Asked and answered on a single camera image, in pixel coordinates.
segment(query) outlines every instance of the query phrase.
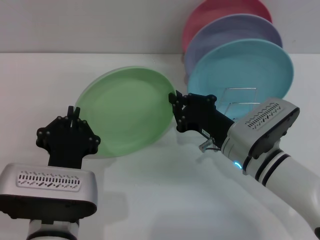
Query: ventilation grille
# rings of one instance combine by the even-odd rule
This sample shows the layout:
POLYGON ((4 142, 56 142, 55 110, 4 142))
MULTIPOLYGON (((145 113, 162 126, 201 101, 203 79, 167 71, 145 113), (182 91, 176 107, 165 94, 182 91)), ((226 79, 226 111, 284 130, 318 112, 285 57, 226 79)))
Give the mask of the ventilation grille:
POLYGON ((81 187, 81 179, 75 175, 21 171, 16 176, 16 184, 23 188, 77 192, 81 187))
POLYGON ((280 104, 270 102, 269 105, 266 105, 262 108, 257 114, 245 122, 249 128, 253 130, 260 129, 263 125, 273 119, 278 113, 282 111, 280 104))

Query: pink plate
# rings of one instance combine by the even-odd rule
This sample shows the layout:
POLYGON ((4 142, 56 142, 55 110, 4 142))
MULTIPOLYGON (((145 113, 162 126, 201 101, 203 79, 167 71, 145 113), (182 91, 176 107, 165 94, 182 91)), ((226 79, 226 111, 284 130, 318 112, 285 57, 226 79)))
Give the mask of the pink plate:
POLYGON ((253 14, 272 22, 266 6, 259 0, 206 0, 201 3, 186 21, 183 35, 183 52, 197 32, 205 25, 231 14, 253 14))

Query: purple plate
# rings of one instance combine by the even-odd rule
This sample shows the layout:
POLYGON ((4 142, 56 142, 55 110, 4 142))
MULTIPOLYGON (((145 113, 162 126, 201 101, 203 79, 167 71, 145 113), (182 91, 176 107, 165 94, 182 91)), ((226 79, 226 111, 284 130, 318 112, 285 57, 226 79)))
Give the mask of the purple plate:
POLYGON ((262 39, 283 46, 279 32, 268 20, 251 14, 224 16, 204 26, 192 39, 184 57, 187 75, 207 53, 241 39, 262 39))

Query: plate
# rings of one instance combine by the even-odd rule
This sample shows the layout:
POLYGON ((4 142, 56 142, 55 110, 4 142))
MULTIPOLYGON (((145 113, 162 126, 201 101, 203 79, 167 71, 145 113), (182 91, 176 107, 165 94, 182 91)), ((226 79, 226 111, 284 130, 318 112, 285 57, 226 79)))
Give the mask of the plate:
POLYGON ((266 6, 258 0, 206 0, 201 3, 186 21, 183 35, 183 52, 197 32, 205 25, 232 14, 253 14, 272 22, 266 6))
POLYGON ((224 16, 204 26, 190 42, 184 58, 188 76, 208 52, 240 39, 263 39, 283 46, 279 32, 268 20, 252 14, 224 16))
POLYGON ((215 95, 218 111, 238 119, 254 103, 283 98, 293 77, 293 63, 281 47, 266 40, 242 39, 206 54, 195 66, 187 88, 188 93, 215 95))
POLYGON ((76 106, 101 138, 98 156, 130 154, 157 141, 172 121, 174 92, 165 76, 145 67, 120 68, 90 84, 76 106))

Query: white wall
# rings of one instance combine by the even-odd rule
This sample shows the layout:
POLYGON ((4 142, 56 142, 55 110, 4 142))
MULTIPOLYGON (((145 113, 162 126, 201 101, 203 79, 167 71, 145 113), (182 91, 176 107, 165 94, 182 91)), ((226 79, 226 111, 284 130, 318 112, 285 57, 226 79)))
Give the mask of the white wall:
MULTIPOLYGON (((0 0, 0 52, 180 53, 200 2, 0 0)), ((263 2, 287 51, 320 53, 320 0, 263 2)))

